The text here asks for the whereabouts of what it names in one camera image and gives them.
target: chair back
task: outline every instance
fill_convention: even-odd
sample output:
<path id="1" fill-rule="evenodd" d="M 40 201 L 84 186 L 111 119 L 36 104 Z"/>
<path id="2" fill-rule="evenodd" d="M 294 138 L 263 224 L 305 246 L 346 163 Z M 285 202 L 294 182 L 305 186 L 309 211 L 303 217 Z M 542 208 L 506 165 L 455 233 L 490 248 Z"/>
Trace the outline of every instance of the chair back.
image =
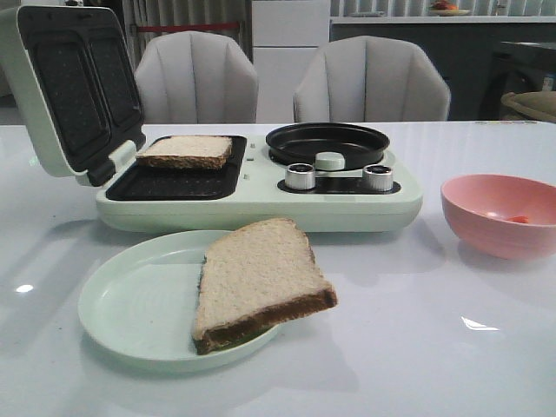
<path id="1" fill-rule="evenodd" d="M 136 69 L 146 123 L 253 123 L 258 77 L 230 37 L 187 31 L 149 42 Z"/>
<path id="2" fill-rule="evenodd" d="M 447 119 L 450 90 L 416 44 L 357 36 L 320 47 L 294 94 L 296 122 Z"/>

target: pink bowl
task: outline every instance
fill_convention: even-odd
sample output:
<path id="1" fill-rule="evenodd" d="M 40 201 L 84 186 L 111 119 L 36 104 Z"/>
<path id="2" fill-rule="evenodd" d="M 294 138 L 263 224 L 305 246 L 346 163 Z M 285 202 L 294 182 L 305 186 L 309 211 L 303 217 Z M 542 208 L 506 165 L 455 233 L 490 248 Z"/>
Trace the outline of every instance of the pink bowl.
<path id="1" fill-rule="evenodd" d="M 446 181 L 441 194 L 450 228 L 478 250 L 507 259 L 556 253 L 556 187 L 477 174 Z"/>

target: knob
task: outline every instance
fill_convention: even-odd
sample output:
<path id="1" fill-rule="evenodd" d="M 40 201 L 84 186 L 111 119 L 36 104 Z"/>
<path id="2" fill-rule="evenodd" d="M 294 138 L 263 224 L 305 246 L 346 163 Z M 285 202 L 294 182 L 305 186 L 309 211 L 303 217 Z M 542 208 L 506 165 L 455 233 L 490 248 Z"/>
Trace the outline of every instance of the knob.
<path id="1" fill-rule="evenodd" d="M 363 167 L 363 185 L 373 191 L 389 191 L 394 187 L 392 169 L 384 165 Z"/>
<path id="2" fill-rule="evenodd" d="M 313 189 L 316 185 L 314 166 L 308 163 L 288 165 L 285 183 L 289 189 Z"/>
<path id="3" fill-rule="evenodd" d="M 346 168 L 346 159 L 339 152 L 319 152 L 314 156 L 314 167 L 320 171 L 340 171 Z"/>

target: silver knob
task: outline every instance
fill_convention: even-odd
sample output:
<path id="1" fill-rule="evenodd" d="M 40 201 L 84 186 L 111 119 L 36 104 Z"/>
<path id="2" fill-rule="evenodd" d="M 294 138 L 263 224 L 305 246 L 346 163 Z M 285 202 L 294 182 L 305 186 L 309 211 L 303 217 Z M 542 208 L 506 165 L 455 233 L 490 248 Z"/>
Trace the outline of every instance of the silver knob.
<path id="1" fill-rule="evenodd" d="M 289 189 L 313 189 L 316 185 L 314 166 L 308 163 L 288 165 L 285 183 Z"/>
<path id="2" fill-rule="evenodd" d="M 363 167 L 363 184 L 373 191 L 389 191 L 394 187 L 392 169 L 375 164 Z"/>

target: light green plate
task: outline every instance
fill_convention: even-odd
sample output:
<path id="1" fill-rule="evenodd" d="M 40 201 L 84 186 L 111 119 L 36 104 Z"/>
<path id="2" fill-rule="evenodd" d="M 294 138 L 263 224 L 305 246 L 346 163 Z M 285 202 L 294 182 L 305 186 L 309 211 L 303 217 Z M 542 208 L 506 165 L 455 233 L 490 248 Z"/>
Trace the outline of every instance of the light green plate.
<path id="1" fill-rule="evenodd" d="M 165 235 L 124 250 L 85 283 L 79 319 L 89 335 L 138 367 L 190 372 L 237 361 L 270 341 L 278 327 L 227 350 L 198 355 L 191 338 L 208 245 L 227 231 Z"/>

